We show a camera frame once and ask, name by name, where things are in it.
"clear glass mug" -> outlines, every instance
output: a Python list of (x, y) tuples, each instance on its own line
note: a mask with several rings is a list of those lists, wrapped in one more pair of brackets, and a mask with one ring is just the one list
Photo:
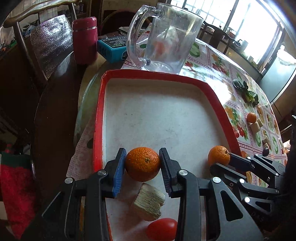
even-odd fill
[[(146, 18), (153, 17), (143, 58), (138, 58), (136, 41)], [(182, 8), (158, 3), (143, 5), (134, 16), (127, 34), (126, 48), (132, 63), (149, 71), (178, 74), (189, 54), (203, 19)]]

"red cloth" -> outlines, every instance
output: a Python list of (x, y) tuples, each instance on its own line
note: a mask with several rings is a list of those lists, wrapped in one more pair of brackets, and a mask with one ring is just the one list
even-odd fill
[(13, 162), (13, 157), (9, 162), (3, 163), (5, 154), (2, 152), (0, 167), (3, 202), (11, 229), (15, 237), (20, 239), (36, 214), (36, 188), (31, 169), (27, 168), (29, 165), (27, 167), (17, 166), (16, 162)]

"pitcher handle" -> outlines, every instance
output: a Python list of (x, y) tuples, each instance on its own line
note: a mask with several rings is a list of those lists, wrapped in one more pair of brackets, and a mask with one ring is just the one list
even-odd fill
[(150, 62), (148, 59), (139, 58), (136, 54), (136, 43), (144, 21), (148, 17), (161, 18), (163, 13), (163, 10), (158, 10), (155, 7), (143, 5), (133, 17), (126, 38), (126, 50), (128, 52), (128, 56), (135, 66), (142, 67), (144, 65), (149, 65)]

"tomato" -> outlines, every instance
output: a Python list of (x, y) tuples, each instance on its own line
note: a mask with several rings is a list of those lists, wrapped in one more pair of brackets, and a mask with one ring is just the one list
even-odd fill
[(172, 218), (161, 218), (149, 224), (146, 229), (146, 235), (153, 240), (172, 241), (175, 239), (176, 231), (176, 220)]

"tray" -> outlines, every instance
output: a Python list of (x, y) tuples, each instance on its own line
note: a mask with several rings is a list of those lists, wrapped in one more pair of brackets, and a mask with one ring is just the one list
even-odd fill
[[(139, 146), (156, 152), (166, 147), (181, 168), (207, 178), (207, 155), (215, 145), (240, 155), (228, 117), (207, 83), (130, 69), (107, 71), (103, 75), (94, 134), (95, 171), (113, 160), (120, 147), (127, 152)], [(146, 183), (166, 195), (161, 218), (178, 220), (179, 199), (168, 197), (161, 172)], [(140, 186), (125, 173), (118, 197), (106, 199), (114, 241), (149, 240), (144, 232), (149, 222), (130, 209)]]

